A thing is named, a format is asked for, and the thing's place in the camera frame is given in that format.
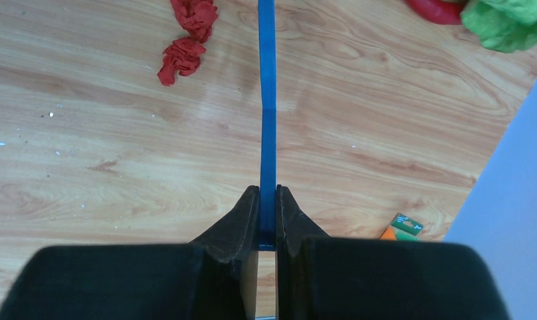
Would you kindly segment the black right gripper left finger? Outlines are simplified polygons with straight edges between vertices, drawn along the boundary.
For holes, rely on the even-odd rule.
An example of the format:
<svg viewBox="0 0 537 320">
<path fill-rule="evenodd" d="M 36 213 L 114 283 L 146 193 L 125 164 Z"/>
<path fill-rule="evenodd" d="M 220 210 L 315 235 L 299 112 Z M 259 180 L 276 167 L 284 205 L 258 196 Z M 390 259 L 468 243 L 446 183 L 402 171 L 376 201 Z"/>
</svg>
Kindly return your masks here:
<svg viewBox="0 0 537 320">
<path fill-rule="evenodd" d="M 0 319 L 254 319 L 259 189 L 188 243 L 38 250 Z"/>
</svg>

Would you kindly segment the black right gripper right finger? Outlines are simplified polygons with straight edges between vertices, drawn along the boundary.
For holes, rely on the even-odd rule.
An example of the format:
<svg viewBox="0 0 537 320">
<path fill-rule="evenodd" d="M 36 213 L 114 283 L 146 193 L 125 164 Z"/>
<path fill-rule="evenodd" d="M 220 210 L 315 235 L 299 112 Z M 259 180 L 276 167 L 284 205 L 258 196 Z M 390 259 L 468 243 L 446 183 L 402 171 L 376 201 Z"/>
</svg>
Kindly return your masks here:
<svg viewBox="0 0 537 320">
<path fill-rule="evenodd" d="M 453 243 L 331 237 L 276 190 L 278 319 L 508 319 L 481 257 Z"/>
</svg>

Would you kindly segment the blue hand brush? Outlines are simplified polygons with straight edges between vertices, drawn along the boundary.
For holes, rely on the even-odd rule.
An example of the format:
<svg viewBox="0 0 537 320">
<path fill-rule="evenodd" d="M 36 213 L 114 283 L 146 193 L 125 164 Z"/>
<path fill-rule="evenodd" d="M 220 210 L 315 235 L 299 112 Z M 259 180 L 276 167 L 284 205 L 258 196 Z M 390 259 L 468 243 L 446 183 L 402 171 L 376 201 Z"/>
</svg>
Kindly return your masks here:
<svg viewBox="0 0 537 320">
<path fill-rule="evenodd" d="M 262 130 L 260 165 L 259 250 L 274 251 L 276 241 L 276 140 L 277 73 L 276 15 L 273 0 L 258 2 L 259 69 L 261 80 Z"/>
</svg>

